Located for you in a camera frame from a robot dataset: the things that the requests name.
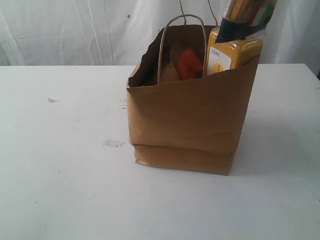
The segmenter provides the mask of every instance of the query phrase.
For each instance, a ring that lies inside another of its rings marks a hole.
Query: white backdrop
[[[226,0],[210,2],[220,22]],[[182,4],[215,24],[207,0]],[[318,74],[319,12],[319,0],[278,0],[260,62],[306,63]],[[180,13],[179,0],[1,0],[0,65],[135,65]]]

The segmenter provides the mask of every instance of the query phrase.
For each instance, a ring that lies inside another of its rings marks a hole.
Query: white fabric
[[[220,22],[226,0],[210,2]],[[261,63],[306,63],[319,72],[319,2],[278,0]],[[182,5],[215,24],[207,0]],[[0,65],[134,65],[180,14],[179,0],[2,0]]]

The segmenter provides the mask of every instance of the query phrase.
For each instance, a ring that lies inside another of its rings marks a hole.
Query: paper bag handle
[[[198,17],[196,15],[183,14],[183,15],[177,16],[177,17],[173,18],[172,20],[170,20],[168,22],[168,24],[165,26],[164,30],[163,30],[162,37],[161,37],[161,43],[160,43],[159,59],[158,59],[158,75],[157,75],[157,83],[158,84],[159,84],[160,74],[161,74],[162,54],[163,54],[163,51],[164,51],[165,35],[166,35],[166,32],[167,32],[167,29],[168,29],[168,27],[170,26],[170,24],[172,22],[174,22],[177,19],[185,18],[185,17],[193,17],[195,19],[198,19],[200,21],[200,23],[201,23],[201,27],[202,27],[202,31],[203,31],[203,37],[204,37],[204,60],[203,60],[203,74],[202,74],[202,77],[203,78],[205,77],[204,68],[205,68],[205,65],[206,65],[206,62],[207,62],[207,44],[208,43],[207,43],[207,35],[206,35],[204,22],[202,21],[202,19],[200,17]]]

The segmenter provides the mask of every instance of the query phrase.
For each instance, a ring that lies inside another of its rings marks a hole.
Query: brown paper bag
[[[168,26],[149,46],[140,66],[128,79],[129,134],[136,162],[228,175],[259,59],[203,78],[144,86],[153,75],[154,64],[159,59],[162,62],[161,38],[165,37],[165,49],[183,41],[199,57],[206,58],[206,39],[214,26],[204,26],[203,30],[201,25]]]

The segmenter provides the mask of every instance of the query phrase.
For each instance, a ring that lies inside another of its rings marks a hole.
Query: white table
[[[259,66],[230,176],[135,164],[133,69],[0,67],[1,240],[320,239],[320,82],[304,64]]]

